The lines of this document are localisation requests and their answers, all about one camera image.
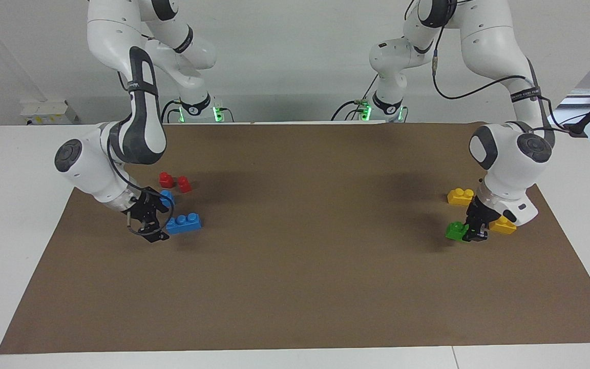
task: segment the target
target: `lego brick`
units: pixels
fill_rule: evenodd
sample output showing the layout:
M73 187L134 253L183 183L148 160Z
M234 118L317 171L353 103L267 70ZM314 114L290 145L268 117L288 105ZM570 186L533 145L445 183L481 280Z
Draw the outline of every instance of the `lego brick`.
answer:
M163 190L161 191L161 194L169 199L171 199L172 203L170 203L170 201L168 201L166 198L161 198L161 203L163 203L163 205L165 205L167 208L171 208L173 203L174 203L174 195L167 190Z
M454 189L448 194L448 203L451 205L468 206L475 197L473 190Z
M179 177L178 184L179 190L182 192L182 194L193 190L193 187L191 187L190 182L188 182L188 178L186 177Z
M171 218L166 227L169 234L180 234L202 229L199 215L190 213L188 216L179 215L176 219Z
M174 187L174 178L167 172L162 172L159 175L159 183L164 189L171 189Z
M450 240L463 241L466 232L468 232L468 225L464 225L462 222L453 222L445 230L445 237Z
M502 234L512 234L518 229L510 220L505 217L501 217L495 222L491 222L489 229L493 232Z

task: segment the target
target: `green lego brick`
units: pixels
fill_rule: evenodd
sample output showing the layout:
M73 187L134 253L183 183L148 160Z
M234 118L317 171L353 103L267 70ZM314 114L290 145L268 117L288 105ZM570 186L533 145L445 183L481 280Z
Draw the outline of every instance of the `green lego brick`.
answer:
M445 237L450 238L450 240L463 241L463 237L467 232L468 225L464 225L462 222L453 222L445 231Z

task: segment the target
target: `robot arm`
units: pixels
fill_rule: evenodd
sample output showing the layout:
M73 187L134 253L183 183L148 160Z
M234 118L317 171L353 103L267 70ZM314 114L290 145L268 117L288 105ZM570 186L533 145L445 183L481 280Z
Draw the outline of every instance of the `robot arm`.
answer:
M179 16L180 13L172 19L147 22L156 39L149 40L145 50L175 82L182 111L191 120L215 119L215 97L209 94L198 72L213 68L217 60L215 47L195 37L193 29Z
M183 54L189 47L198 45L188 25L185 25L185 32L184 26L176 25L177 12L178 7L171 0L90 1L89 48L99 61L122 73L129 81L131 114L122 121L100 124L82 138L69 140L58 149L54 159L61 175L108 208L127 215L127 227L150 242L169 238L156 215L157 211L166 213L169 209L161 203L161 195L154 189L139 187L124 170L124 165L154 164L166 149L159 119L154 61L147 49L155 51L152 45L165 40L167 45L176 45L176 51L172 51L174 56L179 50ZM148 22L159 39L149 47L144 45L140 33L142 22ZM210 52L197 53L193 48L191 53L200 66L210 64L206 61ZM132 229L131 219L141 222L140 230Z
M380 75L373 112L386 120L395 117L405 93L403 69L432 61L435 79L438 55L432 47L444 28L460 30L464 63L508 89L517 117L516 122L482 126L470 141L471 154L487 175L468 208L463 239L482 241L489 223L501 215L516 225L538 215L526 190L545 170L555 136L547 129L534 68L516 42L507 0L415 0L405 14L404 37L376 45L370 53Z

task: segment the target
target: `yellow lego brick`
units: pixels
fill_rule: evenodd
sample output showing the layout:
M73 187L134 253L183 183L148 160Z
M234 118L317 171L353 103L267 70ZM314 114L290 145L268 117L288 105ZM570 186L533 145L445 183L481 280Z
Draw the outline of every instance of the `yellow lego brick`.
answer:
M495 222L491 222L489 229L493 232L502 234L512 234L518 229L510 220L505 217L501 217Z
M450 205L468 206L473 201L474 196L475 192L473 190L454 189L448 194L448 203Z

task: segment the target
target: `brown paper mat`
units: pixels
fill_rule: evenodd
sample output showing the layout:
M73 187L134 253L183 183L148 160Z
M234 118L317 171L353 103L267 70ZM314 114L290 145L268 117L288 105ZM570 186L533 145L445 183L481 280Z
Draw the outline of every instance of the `brown paper mat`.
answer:
M478 125L167 128L153 167L204 229L150 245L75 191L0 354L590 342L590 278L547 203L459 244Z

